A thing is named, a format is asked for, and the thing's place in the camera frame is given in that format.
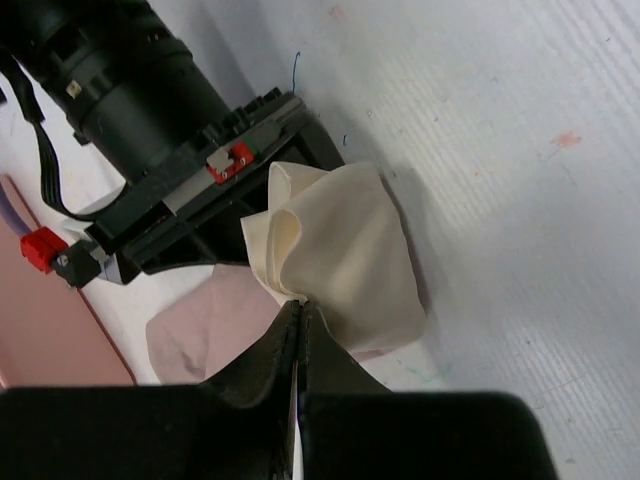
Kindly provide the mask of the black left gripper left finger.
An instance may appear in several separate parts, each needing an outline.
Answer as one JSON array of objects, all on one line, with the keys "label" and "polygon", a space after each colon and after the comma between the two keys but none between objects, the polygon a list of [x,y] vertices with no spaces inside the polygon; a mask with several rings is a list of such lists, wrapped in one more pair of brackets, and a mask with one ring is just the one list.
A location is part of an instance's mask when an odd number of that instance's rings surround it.
[{"label": "black left gripper left finger", "polygon": [[1,395],[5,479],[289,479],[301,320],[267,332],[191,385],[21,387]]}]

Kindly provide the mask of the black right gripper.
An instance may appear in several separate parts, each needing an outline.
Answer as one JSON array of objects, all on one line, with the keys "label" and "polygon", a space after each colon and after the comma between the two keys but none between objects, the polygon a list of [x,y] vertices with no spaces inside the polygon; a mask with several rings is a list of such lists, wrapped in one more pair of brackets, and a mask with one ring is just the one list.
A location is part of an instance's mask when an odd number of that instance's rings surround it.
[{"label": "black right gripper", "polygon": [[274,162],[335,170],[344,160],[304,101],[273,89],[202,129],[84,228],[53,271],[82,288],[115,269],[139,274],[199,265],[245,265],[244,217],[267,208]]}]

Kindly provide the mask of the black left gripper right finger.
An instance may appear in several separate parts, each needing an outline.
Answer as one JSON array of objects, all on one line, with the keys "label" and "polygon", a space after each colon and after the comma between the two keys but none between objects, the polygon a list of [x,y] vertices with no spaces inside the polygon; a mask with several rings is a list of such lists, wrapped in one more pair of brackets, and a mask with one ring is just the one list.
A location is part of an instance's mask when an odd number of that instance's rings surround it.
[{"label": "black left gripper right finger", "polygon": [[542,429],[498,392],[393,392],[304,305],[299,428],[307,479],[555,479]]}]

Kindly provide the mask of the pink underwear cream waistband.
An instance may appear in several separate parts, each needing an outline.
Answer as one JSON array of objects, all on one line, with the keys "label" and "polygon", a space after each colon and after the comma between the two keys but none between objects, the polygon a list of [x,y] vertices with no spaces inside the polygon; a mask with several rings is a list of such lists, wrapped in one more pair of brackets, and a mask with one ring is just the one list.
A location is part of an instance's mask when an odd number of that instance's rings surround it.
[{"label": "pink underwear cream waistband", "polygon": [[333,338],[364,360],[417,340],[426,314],[400,215],[378,171],[276,162],[268,206],[245,217],[249,262],[215,266],[146,327],[164,384],[198,383],[257,341],[290,300],[312,301]]}]

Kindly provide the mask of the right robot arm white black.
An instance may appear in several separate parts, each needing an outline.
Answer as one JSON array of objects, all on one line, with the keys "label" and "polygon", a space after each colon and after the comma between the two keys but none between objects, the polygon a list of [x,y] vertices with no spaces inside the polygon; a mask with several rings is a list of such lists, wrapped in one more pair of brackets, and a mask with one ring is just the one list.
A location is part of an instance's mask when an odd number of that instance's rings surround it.
[{"label": "right robot arm white black", "polygon": [[145,1],[5,1],[1,72],[40,157],[43,201],[66,212],[58,158],[34,95],[42,87],[76,140],[95,146],[122,175],[104,207],[77,215],[80,238],[47,229],[23,255],[82,288],[103,277],[196,265],[244,265],[244,217],[267,207],[274,162],[333,170],[343,159],[303,100],[272,90],[229,108]]}]

